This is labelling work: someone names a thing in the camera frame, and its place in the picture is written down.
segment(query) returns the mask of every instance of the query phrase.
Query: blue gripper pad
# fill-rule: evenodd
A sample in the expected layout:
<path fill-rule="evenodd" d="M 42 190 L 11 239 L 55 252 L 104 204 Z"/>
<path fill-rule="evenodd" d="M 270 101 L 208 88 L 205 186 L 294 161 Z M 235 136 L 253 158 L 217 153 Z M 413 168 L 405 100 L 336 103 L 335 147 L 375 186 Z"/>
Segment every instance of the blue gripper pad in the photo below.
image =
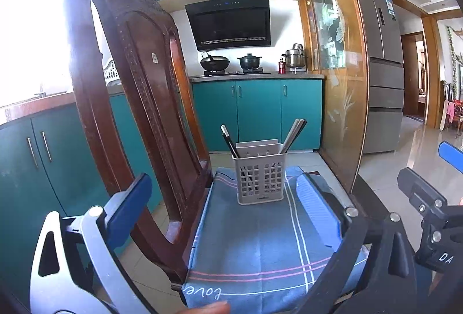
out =
<path fill-rule="evenodd" d="M 114 250 L 129 238 L 153 191 L 149 175 L 142 173 L 126 191 L 114 194 L 105 205 L 106 244 Z"/>
<path fill-rule="evenodd" d="M 451 166 L 463 173 L 463 152 L 454 147 L 449 142 L 442 142 L 439 145 L 439 156 L 441 156 Z"/>
<path fill-rule="evenodd" d="M 322 192 L 332 194 L 322 176 L 302 174 L 297 178 L 296 193 L 310 221 L 322 242 L 337 251 L 342 242 L 341 222 L 323 197 Z"/>

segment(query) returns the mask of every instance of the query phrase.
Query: chopstick basket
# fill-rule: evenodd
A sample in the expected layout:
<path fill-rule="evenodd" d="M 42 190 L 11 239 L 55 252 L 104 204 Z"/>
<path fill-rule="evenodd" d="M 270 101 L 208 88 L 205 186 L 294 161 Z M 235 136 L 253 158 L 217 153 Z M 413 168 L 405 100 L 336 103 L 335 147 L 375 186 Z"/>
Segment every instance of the chopstick basket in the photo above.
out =
<path fill-rule="evenodd" d="M 241 158 L 232 156 L 241 205 L 267 203 L 283 199 L 286 154 L 279 154 L 278 139 L 236 143 Z"/>

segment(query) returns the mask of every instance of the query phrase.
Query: black range hood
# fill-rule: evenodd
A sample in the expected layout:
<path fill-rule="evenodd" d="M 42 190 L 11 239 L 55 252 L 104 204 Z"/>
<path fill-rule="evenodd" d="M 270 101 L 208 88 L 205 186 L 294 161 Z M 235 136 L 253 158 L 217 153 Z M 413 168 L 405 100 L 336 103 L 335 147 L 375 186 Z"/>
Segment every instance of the black range hood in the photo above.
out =
<path fill-rule="evenodd" d="M 271 44 L 269 0 L 208 0 L 185 9 L 198 51 Z"/>

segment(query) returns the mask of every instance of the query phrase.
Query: red bottle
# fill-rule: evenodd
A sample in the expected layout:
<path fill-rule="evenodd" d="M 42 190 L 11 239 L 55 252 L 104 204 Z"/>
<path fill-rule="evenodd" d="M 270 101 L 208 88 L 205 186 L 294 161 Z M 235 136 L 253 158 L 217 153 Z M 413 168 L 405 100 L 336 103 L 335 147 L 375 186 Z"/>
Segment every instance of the red bottle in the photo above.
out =
<path fill-rule="evenodd" d="M 283 58 L 280 58 L 280 61 L 278 62 L 278 73 L 279 74 L 286 73 L 286 64 L 284 63 Z"/>

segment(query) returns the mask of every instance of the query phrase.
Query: pink cloth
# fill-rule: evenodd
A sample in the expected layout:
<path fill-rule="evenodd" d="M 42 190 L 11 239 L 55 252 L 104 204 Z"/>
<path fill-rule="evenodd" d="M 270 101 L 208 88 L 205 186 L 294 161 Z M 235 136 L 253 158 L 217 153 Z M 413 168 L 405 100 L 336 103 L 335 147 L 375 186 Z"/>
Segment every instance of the pink cloth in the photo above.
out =
<path fill-rule="evenodd" d="M 447 114 L 449 115 L 449 122 L 453 121 L 453 116 L 455 115 L 455 103 L 449 102 L 449 106 L 447 107 Z"/>

